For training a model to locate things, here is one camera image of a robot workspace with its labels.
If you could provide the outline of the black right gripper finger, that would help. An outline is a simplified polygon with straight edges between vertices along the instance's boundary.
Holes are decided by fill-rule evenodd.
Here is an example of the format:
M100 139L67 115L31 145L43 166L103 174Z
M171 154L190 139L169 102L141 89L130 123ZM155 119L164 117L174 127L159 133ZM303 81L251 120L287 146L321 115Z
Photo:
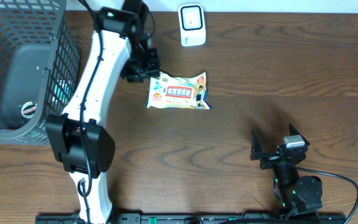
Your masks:
M291 136L295 136L295 135L301 136L301 138L305 142L305 145L310 146L310 142L301 133L298 132L298 130L296 129L296 127L294 127L292 123L289 124L289 131Z
M250 159L252 161L260 160L261 158L263 158L264 152L255 130L252 130L251 132L251 141L252 141L252 145L251 145Z

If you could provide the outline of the wet wipes pack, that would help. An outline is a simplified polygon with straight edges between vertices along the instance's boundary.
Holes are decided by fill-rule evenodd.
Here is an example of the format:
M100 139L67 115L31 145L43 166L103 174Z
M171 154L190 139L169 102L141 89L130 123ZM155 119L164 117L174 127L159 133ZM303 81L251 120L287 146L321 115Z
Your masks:
M181 108L210 110L206 102L208 95L207 73L191 78L171 77L160 72L157 78L150 78L146 108Z

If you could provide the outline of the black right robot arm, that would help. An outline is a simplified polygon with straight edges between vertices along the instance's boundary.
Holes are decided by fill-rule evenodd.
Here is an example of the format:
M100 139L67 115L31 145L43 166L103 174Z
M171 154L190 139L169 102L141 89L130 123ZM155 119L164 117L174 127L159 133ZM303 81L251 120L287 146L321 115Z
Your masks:
M300 176L296 165L306 159L310 143L289 125L290 135L283 138L283 144L272 152L264 152L255 131L252 131L250 159L260 161L260 168L272 169L275 182L273 188L283 203L278 216L287 220L307 213L315 213L323 204L322 181L313 175Z

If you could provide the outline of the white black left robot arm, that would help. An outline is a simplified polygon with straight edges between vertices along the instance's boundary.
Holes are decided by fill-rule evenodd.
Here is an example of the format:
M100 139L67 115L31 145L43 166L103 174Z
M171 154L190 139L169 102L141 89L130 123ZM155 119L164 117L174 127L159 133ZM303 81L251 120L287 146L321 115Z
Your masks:
M116 143L106 131L109 104L119 78L129 83L160 75L158 51L145 32L153 15L142 0L124 1L121 9L90 12L94 33L88 61L70 102L50 115L46 131L53 155L74 181L80 211L39 215L36 223L109 223L113 204L106 173Z

